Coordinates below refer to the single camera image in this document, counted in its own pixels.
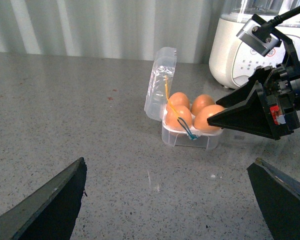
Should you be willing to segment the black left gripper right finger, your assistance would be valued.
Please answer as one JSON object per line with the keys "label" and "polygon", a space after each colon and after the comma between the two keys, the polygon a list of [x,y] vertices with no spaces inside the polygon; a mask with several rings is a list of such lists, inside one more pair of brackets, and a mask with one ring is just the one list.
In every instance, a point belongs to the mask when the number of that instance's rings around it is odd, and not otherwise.
{"label": "black left gripper right finger", "polygon": [[300,240],[300,182],[262,158],[257,158],[247,172],[273,239]]}

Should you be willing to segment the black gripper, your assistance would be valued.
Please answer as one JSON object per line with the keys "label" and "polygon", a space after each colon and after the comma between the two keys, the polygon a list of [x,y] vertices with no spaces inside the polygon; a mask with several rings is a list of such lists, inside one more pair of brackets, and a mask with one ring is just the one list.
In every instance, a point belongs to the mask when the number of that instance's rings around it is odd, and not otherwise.
{"label": "black gripper", "polygon": [[216,101],[225,110],[209,117],[210,126],[236,130],[275,140],[300,127],[293,81],[300,67],[258,66],[248,81]]}

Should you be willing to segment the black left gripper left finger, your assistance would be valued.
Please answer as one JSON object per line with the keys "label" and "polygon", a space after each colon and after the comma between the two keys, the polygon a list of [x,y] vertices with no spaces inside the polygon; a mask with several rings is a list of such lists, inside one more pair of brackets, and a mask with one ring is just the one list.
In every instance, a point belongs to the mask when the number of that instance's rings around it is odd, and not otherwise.
{"label": "black left gripper left finger", "polygon": [[0,216],[0,240],[69,240],[86,178],[87,165],[80,157]]}

